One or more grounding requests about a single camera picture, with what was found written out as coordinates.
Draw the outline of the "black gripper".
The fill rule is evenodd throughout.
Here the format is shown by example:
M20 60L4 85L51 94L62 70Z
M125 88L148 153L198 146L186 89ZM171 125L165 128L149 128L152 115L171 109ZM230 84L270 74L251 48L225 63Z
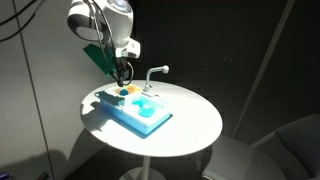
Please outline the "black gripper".
M131 83L131 79L129 79L131 68L128 65L127 59L123 57L117 57L115 62L116 62L117 75L121 80L126 80L124 81L125 86L129 85ZM117 86L122 86L121 80L116 80Z

